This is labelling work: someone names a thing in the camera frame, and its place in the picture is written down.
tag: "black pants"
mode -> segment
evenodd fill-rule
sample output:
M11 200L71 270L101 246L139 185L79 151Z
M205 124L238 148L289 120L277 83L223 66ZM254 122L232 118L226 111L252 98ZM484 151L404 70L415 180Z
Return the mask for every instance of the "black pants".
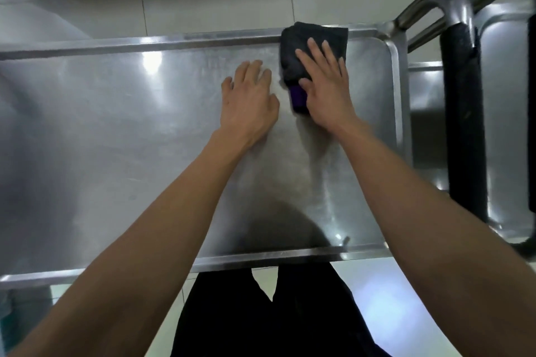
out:
M200 273L171 351L171 357L306 354L389 357L330 263L279 266L273 302L251 269Z

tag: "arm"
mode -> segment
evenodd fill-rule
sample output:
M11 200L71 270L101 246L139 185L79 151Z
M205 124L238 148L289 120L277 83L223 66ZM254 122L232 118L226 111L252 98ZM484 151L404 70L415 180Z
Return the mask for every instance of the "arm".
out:
M312 118L345 150L389 248L465 356L536 355L536 274L499 236L422 180L355 115L345 63L309 41L300 80Z
M275 123L261 61L222 83L221 127L201 154L60 298L11 354L143 356L177 297L240 158Z

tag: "stainless steel tray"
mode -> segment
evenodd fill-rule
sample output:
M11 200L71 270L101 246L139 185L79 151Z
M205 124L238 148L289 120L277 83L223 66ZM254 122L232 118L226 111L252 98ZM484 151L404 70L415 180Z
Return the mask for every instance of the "stainless steel tray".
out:
M532 6L492 4L475 18L481 34L490 226L509 241L532 232L527 169L527 19ZM448 190L441 62L410 66L414 166Z
M65 282L123 233L219 125L220 83L246 59L281 101L238 165L193 270L388 255L341 147L291 111L281 29L0 50L0 288ZM350 26L358 114L411 158L406 39Z

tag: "person's right hand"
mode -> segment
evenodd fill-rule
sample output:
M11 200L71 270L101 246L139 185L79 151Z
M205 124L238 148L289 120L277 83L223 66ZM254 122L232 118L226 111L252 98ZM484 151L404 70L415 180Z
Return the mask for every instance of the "person's right hand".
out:
M327 41L322 43L325 56L312 38L309 38L307 45L314 61L300 49L296 50L296 56L312 78L312 81L306 78L299 81L307 92L307 109L312 119L335 135L337 130L349 124L361 124L350 98L344 59L341 57L337 62Z

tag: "hand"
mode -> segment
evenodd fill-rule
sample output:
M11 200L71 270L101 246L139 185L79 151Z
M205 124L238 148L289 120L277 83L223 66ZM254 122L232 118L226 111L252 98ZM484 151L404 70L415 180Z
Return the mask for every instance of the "hand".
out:
M265 69L259 78L262 64L260 60L243 62L234 82L229 76L221 84L221 129L238 138L245 149L259 141L279 116L279 100L270 94L272 71Z
M299 80L307 92L307 109L312 119L335 135L349 124L363 123L352 105L344 59L341 57L337 62L327 41L322 43L325 56L312 38L307 40L307 45L315 60L300 49L296 50L296 56L312 78L312 81Z

